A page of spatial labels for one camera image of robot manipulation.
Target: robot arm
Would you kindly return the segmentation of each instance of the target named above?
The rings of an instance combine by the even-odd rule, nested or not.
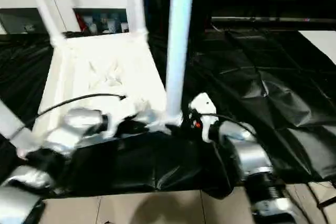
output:
[[[44,209],[41,195],[51,192],[66,161],[86,137],[107,130],[108,117],[100,111],[71,109],[50,131],[40,149],[26,154],[0,187],[0,223],[33,224]]]
[[[17,167],[1,185],[0,223],[37,223],[44,208],[40,195],[55,189],[66,161],[71,159],[80,143],[86,138],[99,136],[107,130],[108,124],[108,117],[100,111],[70,110],[59,126],[46,135],[41,148],[29,152],[25,156],[26,164]],[[227,146],[233,154],[255,222],[307,223],[300,209],[285,197],[285,184],[277,179],[268,155],[253,134],[254,129],[230,121],[219,127],[216,125],[213,124],[218,131],[219,143]]]
[[[278,180],[272,164],[258,144],[254,129],[225,121],[219,127],[219,142],[228,146],[240,179],[244,183],[246,194],[251,203],[253,218],[261,223],[307,223],[302,212],[284,195],[285,184]]]

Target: beige floor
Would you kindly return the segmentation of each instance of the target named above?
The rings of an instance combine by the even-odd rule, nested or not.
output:
[[[336,195],[328,183],[313,186],[320,200]],[[325,223],[305,185],[289,190],[315,223]],[[224,200],[200,191],[181,191],[52,199],[47,204],[40,224],[253,224],[245,192],[239,187]],[[330,223],[336,224],[336,205],[326,211]]]

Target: white cabinet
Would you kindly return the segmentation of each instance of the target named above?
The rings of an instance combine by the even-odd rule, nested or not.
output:
[[[45,0],[61,32],[119,33],[135,30],[134,0]],[[46,32],[35,0],[0,0],[0,34]]]
[[[133,0],[55,0],[55,2],[67,31],[81,31],[78,19],[82,19],[89,26],[88,23],[94,23],[95,18],[110,20],[111,15],[117,15],[119,23],[127,23],[129,31],[135,29]],[[113,29],[98,27],[98,33],[108,28]]]
[[[66,31],[54,0],[46,0],[60,31]],[[46,32],[35,0],[0,0],[0,34],[20,34],[27,30]]]

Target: white pole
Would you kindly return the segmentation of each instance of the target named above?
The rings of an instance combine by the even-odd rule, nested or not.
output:
[[[147,33],[143,10],[143,0],[134,0],[134,11],[136,31],[139,33]]]
[[[55,47],[56,45],[63,44],[65,42],[65,38],[57,29],[45,0],[36,0],[36,2],[41,18],[49,32],[51,45]]]
[[[23,122],[0,100],[0,133],[17,148],[20,156],[35,150],[40,144],[32,132],[24,128],[14,136],[19,128],[24,126]]]
[[[168,57],[166,73],[166,115],[172,121],[181,117],[185,60],[192,0],[170,0]]]

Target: black tarp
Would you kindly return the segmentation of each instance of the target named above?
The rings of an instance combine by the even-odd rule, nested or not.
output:
[[[165,80],[165,40],[150,38]],[[297,31],[209,33],[191,43],[183,108],[207,92],[219,114],[250,123],[288,183],[335,179],[333,62]]]
[[[16,111],[23,120],[27,117],[20,113],[29,112],[24,104],[34,103],[31,114],[37,112],[52,54],[47,38],[32,41],[28,37],[9,40],[2,50],[8,60],[22,60],[3,68],[13,76],[1,78],[8,79],[1,97],[6,90],[16,94],[15,102],[11,98],[5,103],[13,111],[23,108]],[[149,45],[165,82],[166,40],[150,35]],[[197,94],[207,92],[218,113],[255,127],[286,182],[331,180],[336,178],[335,74],[331,60],[298,32],[206,33],[189,43],[183,110]],[[224,197],[238,181],[229,153],[223,148],[219,153],[224,167],[211,145],[183,131],[178,136],[148,133],[86,147],[75,154],[60,182],[66,191],[58,197],[188,189]],[[3,170],[15,164],[14,154],[3,143]]]
[[[193,0],[191,35],[202,33],[212,24],[226,27],[286,27],[298,29],[335,29],[336,0]],[[166,36],[170,0],[144,0],[146,26],[153,34]],[[219,22],[212,17],[231,17]],[[280,19],[296,18],[300,22]]]
[[[23,122],[37,114],[52,52],[46,35],[0,36],[0,99]],[[0,178],[17,162],[15,148],[0,135]]]

